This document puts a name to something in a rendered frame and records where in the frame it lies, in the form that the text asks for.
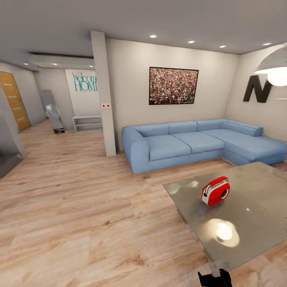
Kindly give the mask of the radio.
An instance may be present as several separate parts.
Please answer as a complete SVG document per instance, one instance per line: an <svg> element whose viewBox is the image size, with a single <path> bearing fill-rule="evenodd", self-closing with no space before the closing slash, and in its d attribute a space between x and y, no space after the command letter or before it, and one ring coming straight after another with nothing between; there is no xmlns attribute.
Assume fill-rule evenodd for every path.
<svg viewBox="0 0 287 287"><path fill-rule="evenodd" d="M202 190L202 201L209 205L215 205L226 198L230 191L227 177L219 177L206 185Z"/></svg>

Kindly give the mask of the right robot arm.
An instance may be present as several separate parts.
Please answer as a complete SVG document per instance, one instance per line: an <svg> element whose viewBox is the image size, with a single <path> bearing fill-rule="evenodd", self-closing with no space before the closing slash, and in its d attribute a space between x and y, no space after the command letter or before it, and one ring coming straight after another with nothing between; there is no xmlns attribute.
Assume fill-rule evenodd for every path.
<svg viewBox="0 0 287 287"><path fill-rule="evenodd" d="M229 267L230 263L226 260L210 262L211 274L202 276L198 272L202 287L232 287L230 276L223 268Z"/></svg>

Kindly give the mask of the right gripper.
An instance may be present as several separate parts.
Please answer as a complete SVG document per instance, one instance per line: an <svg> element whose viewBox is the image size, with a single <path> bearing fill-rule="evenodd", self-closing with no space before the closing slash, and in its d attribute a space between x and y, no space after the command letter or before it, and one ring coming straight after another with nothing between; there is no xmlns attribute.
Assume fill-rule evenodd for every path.
<svg viewBox="0 0 287 287"><path fill-rule="evenodd" d="M220 269L220 277L214 277L212 274L202 276L198 272L199 280L202 287L219 287L222 283L232 287L230 276L224 269Z"/></svg>

